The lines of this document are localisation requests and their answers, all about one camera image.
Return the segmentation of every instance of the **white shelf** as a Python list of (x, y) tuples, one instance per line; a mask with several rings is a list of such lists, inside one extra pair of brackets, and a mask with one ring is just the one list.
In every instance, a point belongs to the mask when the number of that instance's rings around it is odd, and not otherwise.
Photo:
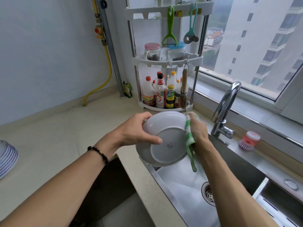
[[(207, 2), (197, 3), (197, 7), (198, 7), (198, 14), (209, 15), (212, 14), (214, 2), (207, 1)], [(135, 20), (135, 19), (153, 20), (153, 19), (166, 18), (167, 8), (168, 6), (138, 8), (138, 9), (126, 8), (124, 9), (124, 16), (126, 20)], [(191, 11), (191, 3), (174, 5), (174, 10), (175, 10), (175, 17), (189, 16)]]
[[(198, 54), (186, 53), (185, 55), (188, 57), (189, 66), (200, 66), (202, 65), (203, 56), (199, 57)], [(149, 61), (145, 60), (143, 55), (137, 55), (132, 58), (132, 64), (135, 66), (143, 65), (151, 68), (180, 68), (184, 67), (186, 64), (186, 60), (180, 61), (168, 61), (166, 57), (161, 56), (160, 61)]]
[(139, 107), (141, 107), (141, 108), (146, 108), (146, 109), (149, 109), (149, 110), (152, 110), (152, 111), (158, 111), (158, 112), (163, 112), (163, 111), (192, 111), (194, 109), (194, 104), (189, 104), (189, 103), (188, 103), (188, 106), (186, 107), (185, 110), (183, 110), (182, 108), (165, 109), (165, 108), (157, 108), (157, 107), (148, 106), (148, 105), (143, 103), (143, 99), (142, 99), (141, 102), (138, 101), (138, 103), (139, 103)]

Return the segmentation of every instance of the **snack package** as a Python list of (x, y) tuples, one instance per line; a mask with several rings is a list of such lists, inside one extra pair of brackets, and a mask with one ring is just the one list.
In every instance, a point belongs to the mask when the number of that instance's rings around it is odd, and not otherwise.
[(123, 91), (125, 96), (131, 98), (131, 84), (125, 83), (125, 81), (123, 81)]

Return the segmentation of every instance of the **beaded bracelet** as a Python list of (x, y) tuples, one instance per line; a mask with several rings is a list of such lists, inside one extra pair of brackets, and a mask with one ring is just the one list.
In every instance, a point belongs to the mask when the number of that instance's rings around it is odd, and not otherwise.
[(105, 156), (105, 154), (101, 153), (100, 150), (99, 150), (98, 148), (96, 148), (96, 147), (94, 147), (94, 146), (89, 146), (89, 147), (87, 148), (87, 151), (89, 151), (89, 150), (95, 150), (95, 151), (97, 151), (97, 152), (102, 156), (102, 158), (103, 158), (103, 160), (104, 160), (104, 162), (105, 162), (105, 165), (107, 165), (107, 164), (109, 163), (108, 158)]

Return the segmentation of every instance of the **left hand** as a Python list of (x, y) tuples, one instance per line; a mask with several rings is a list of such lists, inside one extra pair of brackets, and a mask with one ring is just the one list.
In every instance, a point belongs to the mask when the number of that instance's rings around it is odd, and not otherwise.
[(152, 117), (150, 112), (134, 114), (127, 121), (113, 130), (112, 132), (115, 133), (116, 137), (121, 141), (121, 146), (135, 145), (142, 142), (161, 144), (161, 138), (150, 135), (142, 129), (144, 120), (150, 117)]

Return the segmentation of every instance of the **yellow gas hose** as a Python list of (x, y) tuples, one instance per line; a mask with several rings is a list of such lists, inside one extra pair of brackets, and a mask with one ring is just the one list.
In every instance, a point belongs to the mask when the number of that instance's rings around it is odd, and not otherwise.
[[(97, 14), (98, 15), (98, 9), (97, 9), (97, 4), (96, 4), (96, 0), (92, 0), (93, 2), (93, 7), (94, 7), (94, 11), (95, 11), (95, 15)], [(105, 49), (105, 54), (106, 54), (106, 58), (107, 58), (107, 62), (108, 62), (108, 67), (109, 67), (109, 76), (107, 78), (107, 80), (101, 84), (99, 87), (93, 89), (92, 91), (90, 91), (85, 97), (84, 97), (84, 100), (83, 100), (83, 106), (86, 106), (87, 105), (87, 98), (93, 94), (94, 92), (100, 90), (102, 87), (104, 87), (111, 79), (112, 77), (112, 65), (111, 65), (111, 60), (109, 59), (109, 54), (108, 54), (108, 50), (107, 50), (107, 46), (104, 46), (104, 49)]]

